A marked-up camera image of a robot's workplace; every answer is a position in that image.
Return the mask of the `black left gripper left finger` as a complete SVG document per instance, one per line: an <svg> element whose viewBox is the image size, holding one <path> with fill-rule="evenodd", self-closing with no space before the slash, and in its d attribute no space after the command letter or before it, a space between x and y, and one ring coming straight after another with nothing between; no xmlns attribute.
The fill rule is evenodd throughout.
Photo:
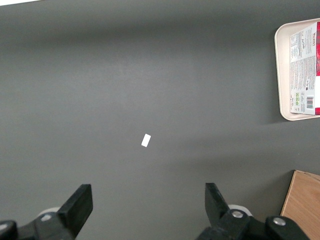
<svg viewBox="0 0 320 240"><path fill-rule="evenodd" d="M93 210L92 186L82 184L61 207L42 211L34 220L18 226L0 222L2 240L75 240Z"/></svg>

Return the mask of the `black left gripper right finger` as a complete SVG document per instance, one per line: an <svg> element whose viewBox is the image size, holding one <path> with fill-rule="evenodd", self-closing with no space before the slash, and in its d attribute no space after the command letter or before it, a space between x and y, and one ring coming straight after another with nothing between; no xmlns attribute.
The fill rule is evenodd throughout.
<svg viewBox="0 0 320 240"><path fill-rule="evenodd" d="M272 215L264 222L240 208L231 209L215 183L205 184L205 211L210 227L198 240L308 240L292 219Z"/></svg>

